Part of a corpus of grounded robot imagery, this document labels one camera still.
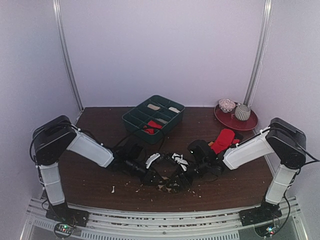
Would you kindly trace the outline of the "brown argyle sock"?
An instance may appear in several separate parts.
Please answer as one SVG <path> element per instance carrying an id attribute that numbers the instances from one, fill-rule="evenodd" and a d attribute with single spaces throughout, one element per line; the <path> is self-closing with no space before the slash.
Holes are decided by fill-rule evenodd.
<path id="1" fill-rule="evenodd" d="M 181 190 L 181 185 L 176 179 L 164 176 L 157 183 L 156 189 L 164 193 L 176 194 Z"/>

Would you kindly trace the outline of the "green compartment tray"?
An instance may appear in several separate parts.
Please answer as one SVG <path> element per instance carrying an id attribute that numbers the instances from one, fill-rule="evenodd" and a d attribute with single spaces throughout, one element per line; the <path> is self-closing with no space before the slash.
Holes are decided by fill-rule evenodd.
<path id="1" fill-rule="evenodd" d="M 152 110 L 147 107 L 148 104 L 159 106 L 161 109 L 157 111 Z M 170 111 L 169 107 L 178 109 L 180 113 Z M 184 105 L 161 95 L 153 95 L 122 115 L 122 120 L 127 131 L 141 138 L 146 143 L 154 145 L 182 121 L 184 111 Z M 166 120 L 168 123 L 163 124 L 157 120 L 158 118 Z M 162 125 L 162 128 L 154 128 L 154 134 L 146 133 L 143 127 L 147 126 L 149 121 Z"/>

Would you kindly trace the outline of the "red snowflake sock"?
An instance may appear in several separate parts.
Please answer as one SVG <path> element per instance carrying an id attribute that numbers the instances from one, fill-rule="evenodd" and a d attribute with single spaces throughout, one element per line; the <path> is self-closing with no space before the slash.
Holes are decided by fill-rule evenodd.
<path id="1" fill-rule="evenodd" d="M 155 129 L 151 126 L 148 126 L 148 125 L 145 125 L 143 127 L 143 131 L 150 134 L 150 135 L 153 135 L 155 133 Z"/>

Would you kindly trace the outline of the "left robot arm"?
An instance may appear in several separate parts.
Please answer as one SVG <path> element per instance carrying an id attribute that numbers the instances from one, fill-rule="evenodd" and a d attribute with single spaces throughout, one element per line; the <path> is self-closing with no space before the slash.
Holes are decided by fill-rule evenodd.
<path id="1" fill-rule="evenodd" d="M 138 162 L 138 158 L 144 147 L 130 135 L 115 146 L 108 147 L 91 137 L 89 131 L 73 125 L 67 116 L 61 115 L 38 127 L 32 134 L 29 147 L 30 159 L 37 168 L 40 183 L 53 207 L 51 211 L 61 222 L 72 218 L 72 211 L 65 200 L 58 164 L 66 151 L 74 152 L 102 168 L 114 167 L 128 172 L 138 177 L 144 185 L 154 186 L 164 180 L 151 166 L 160 157 L 159 153 L 142 164 Z"/>

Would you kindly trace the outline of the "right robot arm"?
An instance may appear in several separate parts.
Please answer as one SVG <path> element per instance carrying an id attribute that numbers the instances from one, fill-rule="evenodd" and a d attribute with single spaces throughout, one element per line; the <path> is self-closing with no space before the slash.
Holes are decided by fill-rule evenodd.
<path id="1" fill-rule="evenodd" d="M 225 128 L 213 142 L 197 139 L 189 144 L 187 149 L 195 160 L 192 163 L 174 153 L 172 158 L 180 168 L 165 186 L 169 192 L 177 193 L 189 188 L 195 177 L 209 172 L 220 175 L 225 168 L 235 170 L 260 157 L 276 154 L 280 159 L 279 167 L 266 190 L 264 204 L 256 210 L 258 219 L 266 221 L 276 212 L 275 206 L 285 196 L 298 172 L 309 164 L 307 157 L 312 163 L 319 161 L 307 151 L 306 143 L 304 132 L 278 117 L 245 141 L 240 141 L 233 130 Z"/>

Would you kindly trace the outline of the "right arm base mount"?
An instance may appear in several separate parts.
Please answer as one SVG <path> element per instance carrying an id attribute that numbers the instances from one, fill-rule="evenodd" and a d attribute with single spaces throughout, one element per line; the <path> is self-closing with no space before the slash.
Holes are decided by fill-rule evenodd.
<path id="1" fill-rule="evenodd" d="M 269 203 L 239 212 L 242 226 L 254 225 L 255 233 L 262 238 L 272 237 L 276 233 L 281 216 L 279 205 Z"/>

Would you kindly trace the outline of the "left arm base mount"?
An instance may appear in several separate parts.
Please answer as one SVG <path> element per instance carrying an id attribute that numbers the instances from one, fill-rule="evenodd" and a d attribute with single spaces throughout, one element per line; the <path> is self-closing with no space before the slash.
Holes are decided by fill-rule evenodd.
<path id="1" fill-rule="evenodd" d="M 59 239 L 69 238 L 77 227 L 86 227 L 89 220 L 88 211 L 70 208 L 66 202 L 58 205 L 49 203 L 45 216 L 57 222 L 53 233 Z"/>

